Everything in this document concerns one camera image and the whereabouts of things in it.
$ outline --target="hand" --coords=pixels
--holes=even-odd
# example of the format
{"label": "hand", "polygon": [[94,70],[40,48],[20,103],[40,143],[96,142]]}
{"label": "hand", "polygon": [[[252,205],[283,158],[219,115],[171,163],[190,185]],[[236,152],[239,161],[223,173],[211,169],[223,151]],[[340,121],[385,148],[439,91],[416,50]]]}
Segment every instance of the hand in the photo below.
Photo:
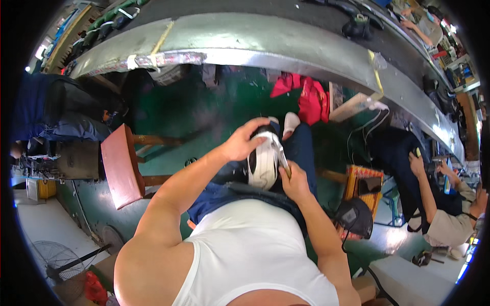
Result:
{"label": "hand", "polygon": [[437,172],[440,172],[440,173],[442,173],[444,175],[448,175],[448,176],[453,174],[453,171],[451,169],[449,169],[449,167],[447,166],[445,161],[443,161],[440,165],[437,165]]}
{"label": "hand", "polygon": [[410,20],[402,20],[400,22],[402,26],[407,27],[409,29],[415,29],[417,27],[415,23],[411,22]]}
{"label": "hand", "polygon": [[267,125],[269,123],[270,121],[268,118],[259,117],[252,119],[239,127],[225,143],[219,146],[219,149],[226,160],[231,162],[246,159],[256,147],[266,140],[263,137],[250,140],[250,135],[259,126]]}
{"label": "hand", "polygon": [[288,165],[291,168],[291,178],[288,178],[288,175],[283,167],[279,167],[279,173],[281,173],[282,179],[282,188],[291,200],[300,205],[300,203],[303,203],[305,200],[312,197],[313,194],[311,193],[308,185],[306,172],[295,162],[288,161]]}
{"label": "hand", "polygon": [[410,161],[410,169],[417,178],[425,175],[424,160],[422,156],[416,157],[412,152],[410,152],[408,154],[408,160]]}
{"label": "hand", "polygon": [[408,16],[410,16],[411,13],[412,13],[412,10],[409,8],[406,8],[400,12],[400,15],[408,17]]}

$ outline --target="red cloth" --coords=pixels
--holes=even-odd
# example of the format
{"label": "red cloth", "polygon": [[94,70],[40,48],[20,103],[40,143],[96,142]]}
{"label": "red cloth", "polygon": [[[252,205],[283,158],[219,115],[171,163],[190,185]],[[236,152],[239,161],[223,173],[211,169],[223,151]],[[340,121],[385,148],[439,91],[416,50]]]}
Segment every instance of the red cloth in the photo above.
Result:
{"label": "red cloth", "polygon": [[104,289],[98,280],[97,275],[95,275],[92,271],[87,271],[85,276],[85,297],[89,301],[105,306],[105,303],[107,303],[107,300],[109,299],[107,297],[107,290]]}
{"label": "red cloth", "polygon": [[303,87],[301,96],[298,100],[298,117],[302,122],[312,125],[320,120],[327,123],[330,95],[325,93],[318,81],[314,81],[309,76],[301,76],[297,73],[283,73],[276,81],[270,97],[285,94],[291,89]]}

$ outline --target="black cable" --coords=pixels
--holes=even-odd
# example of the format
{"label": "black cable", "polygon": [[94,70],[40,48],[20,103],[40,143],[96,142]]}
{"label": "black cable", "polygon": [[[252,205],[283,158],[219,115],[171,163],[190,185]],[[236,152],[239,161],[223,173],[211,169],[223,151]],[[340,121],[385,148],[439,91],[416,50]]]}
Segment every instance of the black cable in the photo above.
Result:
{"label": "black cable", "polygon": [[359,210],[357,210],[357,217],[356,217],[356,220],[354,221],[354,223],[350,226],[350,228],[347,230],[347,234],[345,235],[345,238],[343,239],[342,241],[342,251],[346,254],[351,254],[352,256],[354,256],[355,259],[357,259],[358,262],[361,263],[361,267],[364,269],[364,270],[367,270],[369,271],[369,273],[371,273],[372,277],[374,278],[374,281],[376,282],[376,285],[378,286],[379,288],[379,291],[388,299],[388,301],[390,303],[393,304],[393,306],[399,306],[398,303],[391,297],[391,295],[389,295],[383,288],[383,286],[381,285],[381,283],[379,282],[379,279],[378,277],[376,276],[376,274],[373,272],[373,270],[371,270],[371,268],[369,268],[369,265],[364,265],[364,263],[362,262],[362,260],[357,257],[357,255],[355,255],[353,252],[350,252],[350,251],[347,251],[343,245],[345,244],[345,242],[347,241],[347,237],[349,237],[349,233],[350,233],[350,229],[354,226],[354,224],[356,224],[357,222],[357,219],[359,218]]}

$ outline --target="face mask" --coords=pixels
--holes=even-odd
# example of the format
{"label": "face mask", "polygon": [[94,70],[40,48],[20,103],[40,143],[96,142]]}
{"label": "face mask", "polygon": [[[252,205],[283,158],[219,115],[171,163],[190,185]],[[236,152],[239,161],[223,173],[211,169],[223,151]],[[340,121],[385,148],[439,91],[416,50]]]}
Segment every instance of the face mask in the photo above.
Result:
{"label": "face mask", "polygon": [[427,12],[427,18],[429,18],[431,22],[434,22],[434,16],[432,16],[431,13]]}

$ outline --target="wooden stool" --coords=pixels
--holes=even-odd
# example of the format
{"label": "wooden stool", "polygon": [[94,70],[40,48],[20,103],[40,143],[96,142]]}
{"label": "wooden stool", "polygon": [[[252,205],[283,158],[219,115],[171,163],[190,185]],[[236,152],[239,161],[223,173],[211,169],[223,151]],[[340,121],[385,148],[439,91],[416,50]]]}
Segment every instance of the wooden stool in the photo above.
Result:
{"label": "wooden stool", "polygon": [[144,149],[154,145],[181,145],[183,141],[170,137],[133,135],[131,129],[123,124],[102,142],[100,148],[105,176],[116,209],[142,199],[145,196],[146,186],[161,185],[171,177],[171,175],[142,176],[138,169],[135,143],[144,144]]}

